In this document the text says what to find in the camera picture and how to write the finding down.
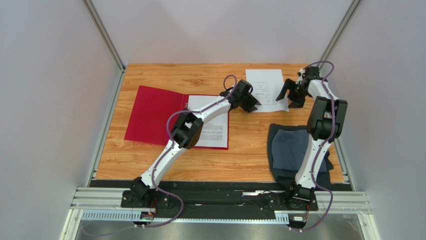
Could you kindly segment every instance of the open folder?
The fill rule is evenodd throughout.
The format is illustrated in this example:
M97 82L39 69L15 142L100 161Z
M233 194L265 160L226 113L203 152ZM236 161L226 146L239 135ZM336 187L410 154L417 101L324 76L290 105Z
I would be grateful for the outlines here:
M139 86L125 140L166 145L169 136L166 124L169 117L184 108L195 110L215 100L218 96L182 94L149 86ZM170 121L172 130L178 115ZM195 148L228 149L229 113L204 123Z

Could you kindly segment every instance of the white wall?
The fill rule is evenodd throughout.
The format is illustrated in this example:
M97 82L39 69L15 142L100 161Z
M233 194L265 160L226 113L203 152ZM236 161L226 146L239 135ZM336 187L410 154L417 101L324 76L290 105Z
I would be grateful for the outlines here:
M93 0L125 64L317 61L351 0Z
M425 239L426 2L363 1L331 54L353 179L381 238Z
M0 2L0 239L58 239L119 71L83 3Z

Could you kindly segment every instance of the white paper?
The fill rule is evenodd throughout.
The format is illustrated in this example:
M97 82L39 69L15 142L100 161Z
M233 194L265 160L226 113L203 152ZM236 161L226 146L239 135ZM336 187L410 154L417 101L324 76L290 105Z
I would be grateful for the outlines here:
M245 77L253 86L251 94L262 104L255 112L289 111L287 93L284 99L275 101L284 86L281 69L246 69Z
M198 109L212 101L218 96L189 95L188 108ZM196 147L227 148L228 147L228 113L221 114L211 121L204 123L201 136Z

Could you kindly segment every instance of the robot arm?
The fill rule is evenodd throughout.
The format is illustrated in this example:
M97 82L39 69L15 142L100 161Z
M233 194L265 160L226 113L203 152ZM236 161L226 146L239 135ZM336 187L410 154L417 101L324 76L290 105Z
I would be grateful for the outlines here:
M250 83L240 80L235 87L221 92L209 104L198 109L184 109L175 113L179 115L171 130L171 139L151 167L140 177L135 178L130 186L134 197L142 205L151 202L150 195L170 166L180 155L197 144L204 123L238 107L248 113L256 110L255 105L260 103L252 96L251 90Z
M284 87L276 99L277 101L283 99L287 90L290 90L288 98L292 101L289 108L302 108L306 96L315 99L306 125L309 134L307 150L302 166L287 192L287 201L290 203L288 205L294 209L309 205L313 200L316 184L312 176L317 178L326 152L335 138L342 133L348 107L345 100L338 99L332 93L327 80L320 77L318 67L311 66L301 69L298 75L299 79L296 82L291 79L285 80ZM333 121L326 115L334 115L333 136L331 136Z
M167 142L167 145L165 146L162 153L155 160L155 162L151 165L151 167L148 170L146 170L141 175L141 180L146 186L149 186L150 189L154 189L155 185L158 185L160 183L164 174L169 170L170 166L175 162L175 160L197 143L200 137L201 129L203 128L203 124L200 124L200 123L208 123L210 120L216 118L217 116L229 112L231 108L231 104L229 101L224 100L224 98L225 97L223 96L218 96L214 101L210 102L206 106L191 110L192 112L195 112L195 113L183 112L179 115L172 131L172 136L173 136L173 133L175 133L173 136L174 138L178 137L177 136L178 134L177 130L179 129L178 126L180 126L180 128L184 128L184 125L186 122L185 118L189 116L190 114L191 114L191 117L194 116L197 119L191 123L191 127L189 128L189 130L192 128L192 125L194 126L196 125L196 127L200 131L197 131L194 128L193 132L195 133L195 135L192 137L192 141L190 141L188 138L187 140L187 142L189 142L188 144L185 144L183 141L180 141L179 146L173 146L173 142L174 142L173 140L170 139ZM205 108L209 106L212 106L212 107L207 110L204 110ZM155 176L154 176L154 181L155 181L155 185L154 185L152 183L151 173L153 172L153 169L155 166L156 166L156 170L155 170Z

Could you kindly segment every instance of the wooden surface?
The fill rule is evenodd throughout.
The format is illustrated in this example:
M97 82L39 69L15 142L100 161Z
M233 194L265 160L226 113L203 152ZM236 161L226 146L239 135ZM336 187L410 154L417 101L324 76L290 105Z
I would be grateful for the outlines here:
M306 64L130 64L124 77L96 179L134 179L140 176L164 149L162 145L124 140L140 85L183 94L218 95L223 79L234 74L246 79L246 69L281 69L284 79L297 79ZM246 113L241 108L229 114L229 149L193 148L185 152L165 174L164 180L274 181L269 170L267 137L271 123L306 125L313 99L290 112ZM334 147L330 149L332 182L343 182Z

